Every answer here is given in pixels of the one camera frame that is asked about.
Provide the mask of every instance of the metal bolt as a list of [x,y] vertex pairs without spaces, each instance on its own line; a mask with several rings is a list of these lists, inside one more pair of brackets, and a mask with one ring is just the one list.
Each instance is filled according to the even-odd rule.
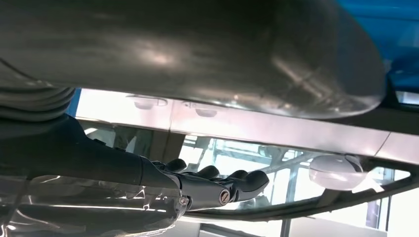
[[186,205],[186,204],[188,204],[188,202],[189,202],[189,199],[187,199],[185,197],[179,198],[179,203],[181,205]]
[[225,205],[230,201],[230,192],[227,189],[221,191],[219,201],[221,205]]

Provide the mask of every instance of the stainless steel panel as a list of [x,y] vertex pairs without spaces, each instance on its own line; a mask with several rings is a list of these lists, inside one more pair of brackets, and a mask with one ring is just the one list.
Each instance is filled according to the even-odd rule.
[[376,156],[419,164],[419,136],[392,132]]
[[[205,117],[199,110],[213,110]],[[189,134],[374,156],[389,135],[361,127],[267,115],[236,109],[190,106],[175,101],[170,129]]]
[[167,103],[146,100],[142,106],[136,106],[135,102],[128,93],[82,89],[76,116],[169,130],[172,100],[167,99]]
[[0,10],[0,58],[48,85],[318,119],[385,96],[375,45],[335,0],[2,0]]

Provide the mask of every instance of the plastic sheet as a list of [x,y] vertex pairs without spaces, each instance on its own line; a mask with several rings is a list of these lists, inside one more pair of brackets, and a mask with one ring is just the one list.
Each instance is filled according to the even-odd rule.
[[180,190],[62,176],[0,176],[1,236],[146,237],[174,226]]

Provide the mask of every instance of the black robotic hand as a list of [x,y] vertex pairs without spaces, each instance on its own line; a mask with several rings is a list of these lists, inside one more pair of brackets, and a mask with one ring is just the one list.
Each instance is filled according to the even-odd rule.
[[224,206],[230,202],[255,198],[268,185],[269,179],[262,171],[247,173],[238,170],[227,178],[218,178],[215,166],[207,166],[198,172],[183,172],[186,163],[175,159],[167,164],[153,164],[165,175],[177,178],[182,194],[188,196],[188,211]]

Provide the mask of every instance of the robotic arm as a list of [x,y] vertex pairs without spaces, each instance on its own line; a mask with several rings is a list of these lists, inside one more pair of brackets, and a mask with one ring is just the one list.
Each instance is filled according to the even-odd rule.
[[14,110],[0,111],[0,180],[15,187],[1,199],[8,200],[1,221],[10,236],[150,233],[170,227],[185,211],[255,198],[269,182],[262,171],[239,170],[225,179],[214,166],[182,172],[180,159],[151,162],[89,139],[66,114],[21,119]]

